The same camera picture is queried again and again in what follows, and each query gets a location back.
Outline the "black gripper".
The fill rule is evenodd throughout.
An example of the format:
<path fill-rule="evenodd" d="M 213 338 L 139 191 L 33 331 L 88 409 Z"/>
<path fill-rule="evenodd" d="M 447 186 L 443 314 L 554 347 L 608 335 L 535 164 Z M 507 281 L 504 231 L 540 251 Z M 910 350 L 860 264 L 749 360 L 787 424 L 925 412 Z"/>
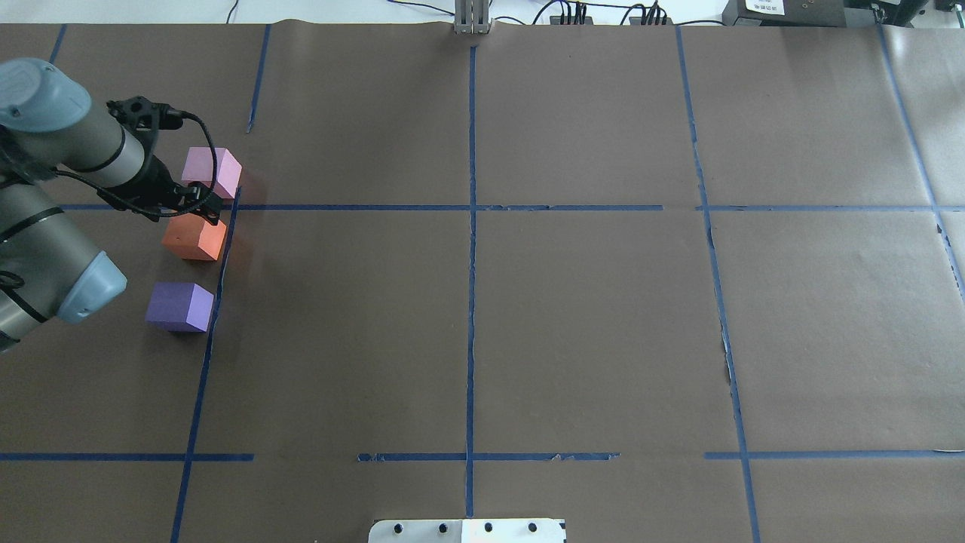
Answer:
<path fill-rule="evenodd" d="M 210 185 L 180 185 L 156 157 L 130 182 L 107 189 L 106 202 L 116 210 L 130 210 L 152 221 L 196 214 L 210 225 L 220 223 L 222 209 L 222 199 Z"/>

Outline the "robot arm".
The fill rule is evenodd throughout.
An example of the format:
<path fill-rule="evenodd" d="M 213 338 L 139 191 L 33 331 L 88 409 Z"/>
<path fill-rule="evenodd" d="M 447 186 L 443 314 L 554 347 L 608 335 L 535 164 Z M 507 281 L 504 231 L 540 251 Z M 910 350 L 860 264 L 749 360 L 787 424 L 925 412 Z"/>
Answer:
<path fill-rule="evenodd" d="M 143 96 L 97 106 L 84 86 L 34 57 L 3 62 L 1 110 L 2 351 L 51 319 L 82 322 L 127 288 L 46 183 L 72 179 L 151 221 L 195 214 L 219 223 L 216 173 L 183 185 L 155 154 L 161 131 L 202 123 L 196 114 Z"/>

